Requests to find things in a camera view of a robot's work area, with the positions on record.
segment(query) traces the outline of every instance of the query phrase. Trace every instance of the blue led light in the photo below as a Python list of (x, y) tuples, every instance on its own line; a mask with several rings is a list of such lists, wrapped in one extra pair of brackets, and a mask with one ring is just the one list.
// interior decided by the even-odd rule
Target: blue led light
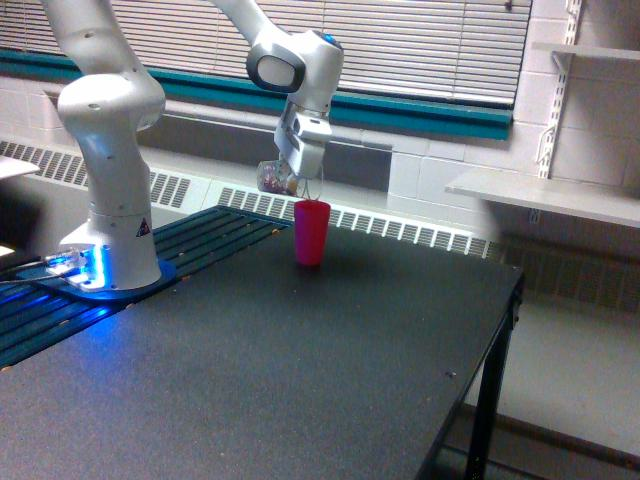
[(102, 258), (102, 246), (101, 245), (94, 246), (93, 249), (91, 250), (91, 256), (93, 257), (91, 260), (93, 260), (92, 273), (95, 277), (94, 281), (104, 285), (106, 279), (104, 275), (104, 260)]

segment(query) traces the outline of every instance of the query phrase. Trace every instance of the warning label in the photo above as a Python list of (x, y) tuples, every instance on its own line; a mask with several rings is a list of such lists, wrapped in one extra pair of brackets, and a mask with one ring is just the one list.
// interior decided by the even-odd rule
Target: warning label
[(147, 219), (143, 218), (142, 223), (140, 224), (140, 228), (138, 229), (138, 235), (136, 235), (136, 237), (144, 237), (145, 235), (149, 235), (150, 233), (151, 229), (149, 228)]

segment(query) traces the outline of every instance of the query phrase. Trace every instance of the table leg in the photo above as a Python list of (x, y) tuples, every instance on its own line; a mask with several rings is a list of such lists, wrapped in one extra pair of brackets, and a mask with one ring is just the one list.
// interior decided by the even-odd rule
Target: table leg
[(507, 318), (503, 322), (498, 338), (491, 347), (484, 362), (482, 372), (482, 383), (480, 384), (480, 396), (476, 408), (475, 421), (473, 424), (473, 434), (471, 436), (471, 447), (467, 460), (467, 470), (465, 480), (483, 480), (489, 456), (489, 445), (491, 444), (491, 433), (496, 420), (498, 410), (498, 400), (500, 399), (500, 388), (507, 361), (509, 341), (514, 324), (513, 308), (509, 309)]

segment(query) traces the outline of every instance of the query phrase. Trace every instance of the teal window frame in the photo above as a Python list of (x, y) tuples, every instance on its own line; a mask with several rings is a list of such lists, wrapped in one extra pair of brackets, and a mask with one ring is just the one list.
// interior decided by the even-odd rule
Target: teal window frame
[[(266, 92), (251, 81), (199, 73), (149, 68), (169, 96), (215, 102), (229, 108), (281, 112), (285, 96)], [(0, 49), (0, 73), (42, 81), (70, 81), (81, 76), (67, 57)], [(372, 130), (436, 133), (507, 140), (513, 122), (510, 108), (488, 108), (381, 95), (338, 92), (331, 120)]]

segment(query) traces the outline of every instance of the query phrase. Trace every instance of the cable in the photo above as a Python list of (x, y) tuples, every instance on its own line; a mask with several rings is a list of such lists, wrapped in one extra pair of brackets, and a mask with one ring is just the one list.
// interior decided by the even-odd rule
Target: cable
[(28, 283), (35, 283), (35, 282), (42, 282), (44, 280), (55, 280), (56, 278), (64, 278), (64, 277), (69, 277), (71, 275), (75, 275), (77, 274), (77, 272), (72, 271), (73, 273), (70, 272), (65, 272), (65, 273), (61, 273), (59, 275), (47, 275), (46, 277), (34, 277), (34, 278), (26, 278), (26, 279), (19, 279), (19, 280), (3, 280), (0, 281), (0, 285), (24, 285), (24, 284), (28, 284)]
[(46, 262), (44, 260), (38, 260), (38, 261), (35, 261), (35, 262), (25, 263), (24, 265), (19, 265), (17, 267), (8, 268), (8, 269), (3, 270), (2, 272), (0, 272), (0, 277), (7, 276), (10, 273), (21, 272), (21, 271), (26, 270), (28, 268), (39, 267), (40, 265), (44, 265), (45, 263)]

